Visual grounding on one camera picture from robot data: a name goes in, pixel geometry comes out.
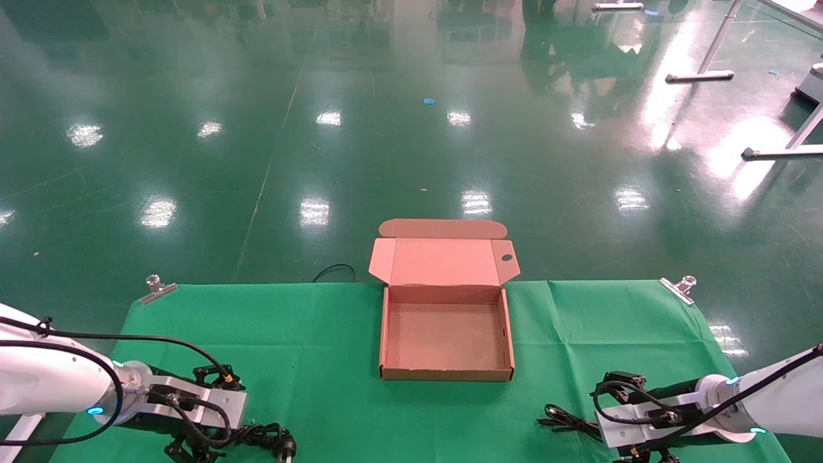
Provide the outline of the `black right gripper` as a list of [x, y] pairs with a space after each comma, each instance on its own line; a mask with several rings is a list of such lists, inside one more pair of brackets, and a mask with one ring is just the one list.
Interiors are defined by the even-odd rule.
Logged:
[[658, 463], [681, 463], [670, 450], [685, 446], [727, 443], [717, 418], [707, 414], [729, 398], [726, 380], [690, 380], [636, 393], [637, 414], [651, 424], [642, 425], [636, 449], [617, 449], [614, 463], [649, 463], [650, 452], [658, 452]]

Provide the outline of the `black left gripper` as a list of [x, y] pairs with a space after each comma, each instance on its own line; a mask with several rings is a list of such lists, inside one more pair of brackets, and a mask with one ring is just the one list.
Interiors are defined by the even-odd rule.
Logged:
[[[118, 375], [125, 383], [118, 425], [175, 437], [164, 447], [173, 462], [214, 463], [226, 454], [205, 444], [226, 444], [240, 428], [246, 387], [222, 376], [207, 381], [207, 376], [217, 373], [215, 367], [198, 367], [194, 372], [190, 379], [144, 363], [119, 366]], [[194, 457], [185, 449], [186, 439], [198, 444]]]

